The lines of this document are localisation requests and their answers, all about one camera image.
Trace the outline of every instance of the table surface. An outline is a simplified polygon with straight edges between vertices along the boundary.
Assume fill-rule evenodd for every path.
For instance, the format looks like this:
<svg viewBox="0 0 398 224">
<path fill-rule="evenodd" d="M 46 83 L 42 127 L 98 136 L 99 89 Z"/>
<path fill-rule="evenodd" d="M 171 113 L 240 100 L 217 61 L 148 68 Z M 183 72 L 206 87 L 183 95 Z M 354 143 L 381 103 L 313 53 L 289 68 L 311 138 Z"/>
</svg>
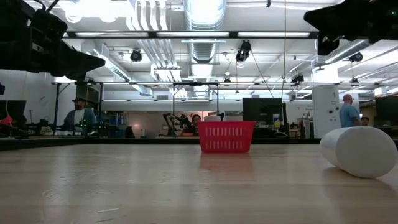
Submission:
<svg viewBox="0 0 398 224">
<path fill-rule="evenodd" d="M 79 145 L 0 152 L 0 223 L 397 223 L 398 168 L 360 179 L 317 145 Z"/>
</svg>

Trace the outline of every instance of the man in blue shirt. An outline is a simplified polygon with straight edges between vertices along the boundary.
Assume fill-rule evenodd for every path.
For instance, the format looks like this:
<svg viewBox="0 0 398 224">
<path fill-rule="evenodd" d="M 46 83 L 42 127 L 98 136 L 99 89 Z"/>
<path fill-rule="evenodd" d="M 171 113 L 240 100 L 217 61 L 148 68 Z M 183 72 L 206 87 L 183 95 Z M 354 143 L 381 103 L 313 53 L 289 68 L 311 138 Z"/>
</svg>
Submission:
<svg viewBox="0 0 398 224">
<path fill-rule="evenodd" d="M 340 123 L 342 128 L 361 125 L 359 112 L 352 105 L 353 97 L 347 94 L 343 97 L 344 105 L 340 108 Z"/>
</svg>

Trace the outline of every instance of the hat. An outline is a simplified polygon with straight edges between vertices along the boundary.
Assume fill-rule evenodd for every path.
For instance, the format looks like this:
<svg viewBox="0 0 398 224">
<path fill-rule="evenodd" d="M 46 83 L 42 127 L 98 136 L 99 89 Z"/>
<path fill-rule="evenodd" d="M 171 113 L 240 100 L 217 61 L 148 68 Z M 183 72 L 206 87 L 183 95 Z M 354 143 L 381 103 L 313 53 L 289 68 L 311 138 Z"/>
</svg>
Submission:
<svg viewBox="0 0 398 224">
<path fill-rule="evenodd" d="M 85 102 L 86 100 L 80 97 L 76 97 L 76 99 L 72 100 L 72 102 L 79 102 L 79 101 Z"/>
</svg>

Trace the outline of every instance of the plastic basket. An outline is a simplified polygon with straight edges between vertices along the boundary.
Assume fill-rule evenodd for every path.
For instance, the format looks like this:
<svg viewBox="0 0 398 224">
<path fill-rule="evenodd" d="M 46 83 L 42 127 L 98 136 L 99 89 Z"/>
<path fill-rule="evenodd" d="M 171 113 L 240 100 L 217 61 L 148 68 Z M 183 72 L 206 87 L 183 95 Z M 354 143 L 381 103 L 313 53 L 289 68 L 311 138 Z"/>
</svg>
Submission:
<svg viewBox="0 0 398 224">
<path fill-rule="evenodd" d="M 205 153 L 248 152 L 253 129 L 253 121 L 199 122 L 201 151 Z"/>
</svg>

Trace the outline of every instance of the white cylinder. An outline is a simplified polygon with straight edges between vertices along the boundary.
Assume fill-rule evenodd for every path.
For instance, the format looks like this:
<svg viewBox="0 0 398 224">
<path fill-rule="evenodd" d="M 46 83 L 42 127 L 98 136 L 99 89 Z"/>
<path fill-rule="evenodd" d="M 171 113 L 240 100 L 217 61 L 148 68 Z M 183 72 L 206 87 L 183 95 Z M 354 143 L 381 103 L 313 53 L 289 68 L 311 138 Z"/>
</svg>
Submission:
<svg viewBox="0 0 398 224">
<path fill-rule="evenodd" d="M 326 134 L 320 143 L 323 157 L 356 177 L 376 178 L 390 172 L 397 161 L 393 140 L 369 126 L 340 128 Z"/>
</svg>

